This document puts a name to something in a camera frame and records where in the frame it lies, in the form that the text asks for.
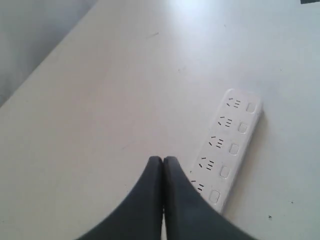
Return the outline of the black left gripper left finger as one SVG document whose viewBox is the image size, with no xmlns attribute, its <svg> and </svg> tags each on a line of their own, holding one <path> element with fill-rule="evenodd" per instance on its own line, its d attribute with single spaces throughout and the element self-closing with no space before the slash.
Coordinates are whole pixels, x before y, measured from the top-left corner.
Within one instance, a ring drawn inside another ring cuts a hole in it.
<svg viewBox="0 0 320 240">
<path fill-rule="evenodd" d="M 125 199 L 80 240 L 160 240 L 163 161 L 151 156 Z"/>
</svg>

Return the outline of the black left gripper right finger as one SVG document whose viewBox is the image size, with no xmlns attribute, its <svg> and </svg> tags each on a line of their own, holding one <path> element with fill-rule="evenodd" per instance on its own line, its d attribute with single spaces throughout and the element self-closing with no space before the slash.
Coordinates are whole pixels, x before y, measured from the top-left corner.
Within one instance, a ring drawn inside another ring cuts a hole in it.
<svg viewBox="0 0 320 240">
<path fill-rule="evenodd" d="M 195 190 L 174 156 L 163 160 L 163 206 L 168 240 L 251 240 Z"/>
</svg>

